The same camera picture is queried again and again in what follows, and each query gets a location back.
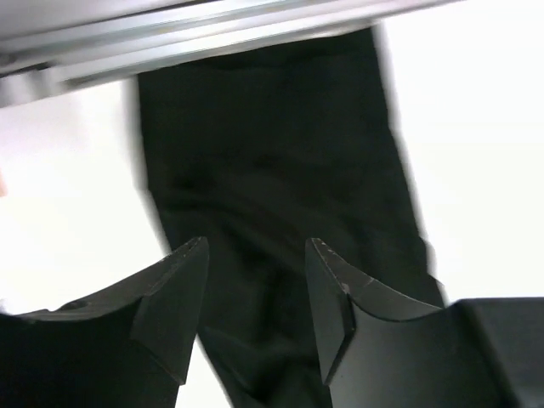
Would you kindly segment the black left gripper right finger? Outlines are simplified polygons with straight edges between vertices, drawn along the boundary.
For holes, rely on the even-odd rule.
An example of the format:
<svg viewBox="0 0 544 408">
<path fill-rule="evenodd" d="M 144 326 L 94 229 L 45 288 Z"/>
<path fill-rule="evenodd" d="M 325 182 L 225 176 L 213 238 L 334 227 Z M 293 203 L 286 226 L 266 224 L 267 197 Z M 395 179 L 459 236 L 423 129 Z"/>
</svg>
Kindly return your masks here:
<svg viewBox="0 0 544 408">
<path fill-rule="evenodd" d="M 543 301 L 444 305 L 432 277 L 414 296 L 306 244 L 305 272 L 324 384 L 336 407 L 540 407 Z"/>
</svg>

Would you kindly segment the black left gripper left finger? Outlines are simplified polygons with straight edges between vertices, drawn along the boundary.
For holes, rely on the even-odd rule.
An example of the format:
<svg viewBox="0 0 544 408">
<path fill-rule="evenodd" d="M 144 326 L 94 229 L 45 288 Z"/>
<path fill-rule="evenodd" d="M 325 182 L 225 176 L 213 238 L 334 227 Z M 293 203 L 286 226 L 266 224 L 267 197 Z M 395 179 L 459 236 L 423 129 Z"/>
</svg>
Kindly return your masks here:
<svg viewBox="0 0 544 408">
<path fill-rule="evenodd" d="M 4 407 L 173 407 L 186 382 L 207 282 L 195 238 L 116 284 L 1 317 Z"/>
</svg>

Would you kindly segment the black trousers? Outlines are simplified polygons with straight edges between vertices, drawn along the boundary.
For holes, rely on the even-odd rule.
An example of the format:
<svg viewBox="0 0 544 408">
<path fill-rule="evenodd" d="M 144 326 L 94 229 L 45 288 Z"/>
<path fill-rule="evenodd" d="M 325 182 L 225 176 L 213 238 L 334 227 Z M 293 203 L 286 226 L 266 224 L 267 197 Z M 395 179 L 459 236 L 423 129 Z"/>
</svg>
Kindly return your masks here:
<svg viewBox="0 0 544 408">
<path fill-rule="evenodd" d="M 210 245 L 198 334 L 236 407 L 328 407 L 305 242 L 390 285 L 428 273 L 374 31 L 137 77 L 148 189 L 171 247 Z"/>
</svg>

